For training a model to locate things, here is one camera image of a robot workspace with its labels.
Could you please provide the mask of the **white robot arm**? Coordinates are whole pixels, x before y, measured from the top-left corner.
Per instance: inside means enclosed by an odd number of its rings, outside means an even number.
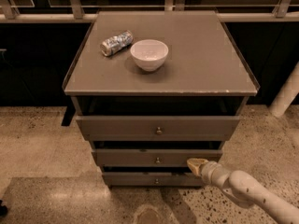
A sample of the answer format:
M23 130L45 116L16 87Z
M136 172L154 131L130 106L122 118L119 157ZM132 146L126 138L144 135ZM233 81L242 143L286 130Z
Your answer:
M248 173L231 171L206 159L190 158L187 165L195 176L218 188L238 206L250 208L256 204L278 224L299 224L299 209L266 189Z

